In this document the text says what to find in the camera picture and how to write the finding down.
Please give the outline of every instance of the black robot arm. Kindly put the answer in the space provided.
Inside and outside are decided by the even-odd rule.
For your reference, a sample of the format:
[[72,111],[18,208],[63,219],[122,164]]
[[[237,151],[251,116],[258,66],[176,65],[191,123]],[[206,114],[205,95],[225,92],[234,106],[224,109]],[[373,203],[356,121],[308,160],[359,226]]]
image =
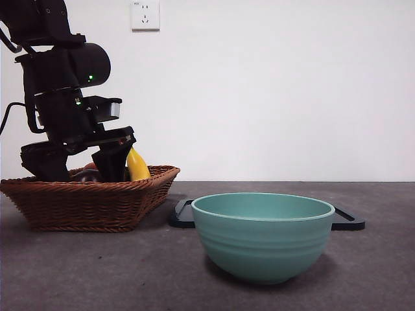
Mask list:
[[[93,159],[104,180],[123,181],[125,160],[136,141],[134,131],[129,126],[106,131],[102,124],[118,119],[122,100],[83,97],[81,91],[110,76],[105,50],[71,33],[63,0],[2,0],[0,20],[10,33],[9,40],[0,31],[5,45],[12,52],[27,51],[16,62],[23,68],[29,128],[46,133],[49,140],[22,147],[22,165],[40,180],[69,181],[67,157],[99,146]],[[32,48],[40,45],[53,48]],[[38,127],[36,111],[43,128]]]

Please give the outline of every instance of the electrical outlet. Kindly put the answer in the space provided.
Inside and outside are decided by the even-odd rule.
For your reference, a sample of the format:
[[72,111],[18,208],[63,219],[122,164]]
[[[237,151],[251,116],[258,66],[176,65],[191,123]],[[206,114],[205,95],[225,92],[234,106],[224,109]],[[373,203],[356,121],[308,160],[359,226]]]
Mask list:
[[134,1],[131,4],[131,28],[132,30],[159,30],[159,0]]

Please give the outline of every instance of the teal ceramic bowl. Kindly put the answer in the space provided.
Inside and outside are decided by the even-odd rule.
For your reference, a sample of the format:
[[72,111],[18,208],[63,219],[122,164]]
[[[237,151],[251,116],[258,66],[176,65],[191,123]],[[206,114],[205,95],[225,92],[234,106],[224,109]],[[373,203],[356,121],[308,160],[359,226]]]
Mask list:
[[246,281],[277,284],[322,254],[335,208],[288,194],[239,192],[192,202],[196,230],[210,259]]

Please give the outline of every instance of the woven basket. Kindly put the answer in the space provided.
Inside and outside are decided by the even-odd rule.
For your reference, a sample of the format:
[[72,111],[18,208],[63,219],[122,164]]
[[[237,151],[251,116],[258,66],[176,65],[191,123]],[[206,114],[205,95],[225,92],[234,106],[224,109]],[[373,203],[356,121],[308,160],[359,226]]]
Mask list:
[[[151,178],[120,183],[2,180],[0,191],[35,231],[126,232],[165,201],[180,169],[148,167]],[[71,170],[70,175],[82,169]]]

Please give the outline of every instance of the yellow banana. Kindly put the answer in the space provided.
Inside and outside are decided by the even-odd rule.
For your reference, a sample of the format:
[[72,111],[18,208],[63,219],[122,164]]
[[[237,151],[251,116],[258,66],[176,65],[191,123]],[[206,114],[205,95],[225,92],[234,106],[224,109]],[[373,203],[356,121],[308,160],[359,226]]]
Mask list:
[[131,181],[142,180],[151,177],[147,164],[143,158],[131,147],[127,155],[127,167]]

